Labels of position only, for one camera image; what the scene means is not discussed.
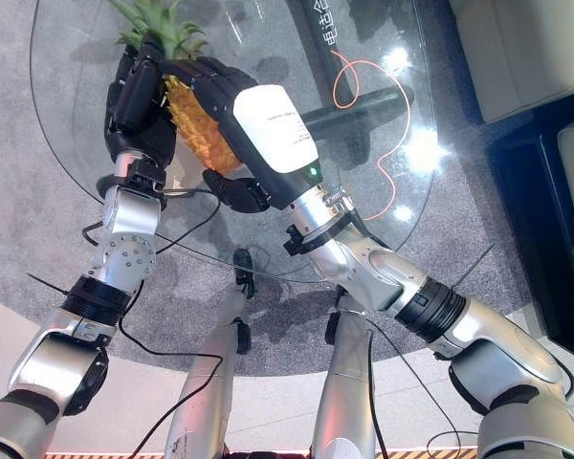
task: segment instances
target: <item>orange cable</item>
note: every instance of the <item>orange cable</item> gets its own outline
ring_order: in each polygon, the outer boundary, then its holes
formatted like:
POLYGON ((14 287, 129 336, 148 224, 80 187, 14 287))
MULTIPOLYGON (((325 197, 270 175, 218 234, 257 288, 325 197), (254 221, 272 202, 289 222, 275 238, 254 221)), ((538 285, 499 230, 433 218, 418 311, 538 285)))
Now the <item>orange cable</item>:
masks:
POLYGON ((391 191, 391 197, 389 199, 389 202, 380 212, 364 218, 364 220, 366 220, 366 221, 374 220, 374 219, 382 216, 385 212, 387 212, 389 210, 389 208, 391 208, 391 206, 393 205, 393 202, 395 201, 395 195, 397 192, 395 182, 393 181, 391 176, 388 174, 388 172, 381 166, 381 162, 385 158, 387 158, 389 155, 394 153, 400 146, 402 146, 402 144, 404 143, 404 140, 406 139, 406 135, 408 134, 408 130, 410 129, 410 104, 408 103, 408 96, 406 94, 406 91, 404 91, 404 88, 402 87, 400 82, 393 75, 391 75, 387 70, 385 70, 383 67, 381 67, 376 62, 371 62, 369 60, 360 60, 360 59, 349 61, 346 57, 344 57, 343 55, 341 55, 340 53, 338 53, 334 50, 331 50, 330 53, 332 53, 333 55, 336 55, 342 62, 344 62, 344 66, 341 68, 341 70, 336 75, 336 79, 334 80, 334 89, 332 91, 332 99, 334 100, 334 105, 336 105, 337 108, 346 109, 346 108, 353 106, 353 104, 357 101, 357 99, 360 96, 360 81, 359 81, 359 78, 357 76, 357 71, 355 70, 354 65, 369 65, 369 66, 374 67, 375 69, 383 72, 398 87, 398 89, 402 93, 402 96, 404 97, 404 102, 406 104, 407 120, 406 120, 406 127, 404 129, 404 134, 402 134, 400 141, 398 141, 393 148, 391 148, 386 154, 382 155, 376 162, 377 167, 381 170, 383 175, 385 175, 386 179, 391 184, 391 190, 392 191, 391 191), (336 89, 338 87, 338 81, 340 80, 340 78, 342 77, 342 75, 344 74, 346 69, 350 69, 351 72, 353 73, 353 76, 355 77, 355 95, 353 96, 353 100, 351 100, 347 104, 340 104, 336 99, 336 89))

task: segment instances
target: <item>white floor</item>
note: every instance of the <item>white floor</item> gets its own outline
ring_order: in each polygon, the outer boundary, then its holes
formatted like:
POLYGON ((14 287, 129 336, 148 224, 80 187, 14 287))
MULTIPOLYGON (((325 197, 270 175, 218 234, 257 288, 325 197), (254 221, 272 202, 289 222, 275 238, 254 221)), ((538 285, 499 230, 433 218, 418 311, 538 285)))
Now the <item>white floor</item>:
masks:
MULTIPOLYGON (((527 328, 523 312, 511 316, 527 328)), ((11 366, 37 326, 0 304, 0 398, 11 366)), ((540 338, 574 372, 574 357, 540 338)), ((477 430, 480 417, 454 391, 448 365, 430 351, 407 355, 431 393, 459 429, 477 430)), ((51 446, 54 452, 129 452, 179 395, 185 373, 111 359, 109 377, 84 413, 65 418, 51 446)), ((324 373, 275 378, 236 378, 226 443, 232 450, 308 449, 324 373)), ((375 364, 376 404, 388 447, 424 446, 435 433, 450 429, 423 388, 398 359, 375 364)), ((574 395, 569 401, 574 411, 574 395)), ((164 450, 166 422, 143 451, 164 450)), ((473 437, 464 439, 475 443, 473 437)), ((444 443, 453 445, 447 436, 444 443)))

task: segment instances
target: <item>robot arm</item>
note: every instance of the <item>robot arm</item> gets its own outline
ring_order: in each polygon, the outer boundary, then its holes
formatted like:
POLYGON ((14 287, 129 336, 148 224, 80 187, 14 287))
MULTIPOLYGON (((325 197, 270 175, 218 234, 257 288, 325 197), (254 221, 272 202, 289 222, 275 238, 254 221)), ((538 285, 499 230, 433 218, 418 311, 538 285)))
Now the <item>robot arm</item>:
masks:
POLYGON ((61 307, 41 326, 0 400, 0 459, 44 456, 62 416, 83 411, 106 378, 105 348, 141 281, 153 271, 159 192, 175 129, 160 106, 163 51, 148 36, 126 50, 111 84, 105 123, 114 175, 100 183, 103 236, 61 307))
POLYGON ((367 311, 395 317, 451 361, 453 385, 484 415, 479 457, 574 457, 574 417, 554 358, 505 317, 385 247, 343 190, 328 193, 315 144, 284 89, 234 87, 224 77, 234 69, 207 59, 180 70, 203 106, 212 98, 209 113, 270 205, 290 212, 285 249, 309 256, 367 311))

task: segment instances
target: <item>round glass tabletop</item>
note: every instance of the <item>round glass tabletop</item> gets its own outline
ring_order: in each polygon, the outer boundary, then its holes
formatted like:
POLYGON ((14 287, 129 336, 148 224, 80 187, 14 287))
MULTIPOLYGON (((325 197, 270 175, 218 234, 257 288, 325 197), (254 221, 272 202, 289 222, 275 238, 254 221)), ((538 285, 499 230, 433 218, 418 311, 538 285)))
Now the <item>round glass tabletop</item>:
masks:
MULTIPOLYGON (((317 144, 326 188, 344 186, 370 230, 401 247, 442 155, 414 2, 187 0, 178 16, 202 27, 204 55, 285 87, 317 144)), ((102 134, 106 90, 122 52, 115 43, 127 29, 104 0, 37 3, 31 74, 38 118, 57 160, 99 201, 96 181, 113 171, 102 134)), ((167 187, 204 186, 202 170, 178 141, 167 187)), ((242 166, 233 175, 250 173, 242 166)), ((204 194, 170 200, 159 235, 177 238, 214 206, 204 194)), ((283 249, 292 223, 286 213, 222 207, 180 245, 226 263, 245 247, 257 271, 320 281, 305 257, 283 249)))

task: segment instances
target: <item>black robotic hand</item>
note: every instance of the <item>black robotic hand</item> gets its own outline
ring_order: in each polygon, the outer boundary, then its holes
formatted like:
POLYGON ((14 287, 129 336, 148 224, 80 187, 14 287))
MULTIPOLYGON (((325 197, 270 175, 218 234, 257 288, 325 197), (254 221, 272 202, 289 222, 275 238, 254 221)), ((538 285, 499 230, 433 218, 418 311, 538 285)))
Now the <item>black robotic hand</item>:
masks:
POLYGON ((143 157, 129 166, 127 177, 101 178, 97 188, 102 197, 112 185, 130 184, 154 193, 166 182, 176 128, 163 104, 166 89, 158 66, 164 57, 161 40, 152 33, 143 38, 140 50, 127 46, 121 57, 106 97, 104 140, 113 162, 124 152, 143 157))
POLYGON ((167 61, 159 68, 192 89, 261 186, 207 171, 205 181, 226 204, 244 212, 268 205, 283 209, 321 182, 315 144, 283 88, 257 85, 244 72, 211 57, 167 61))

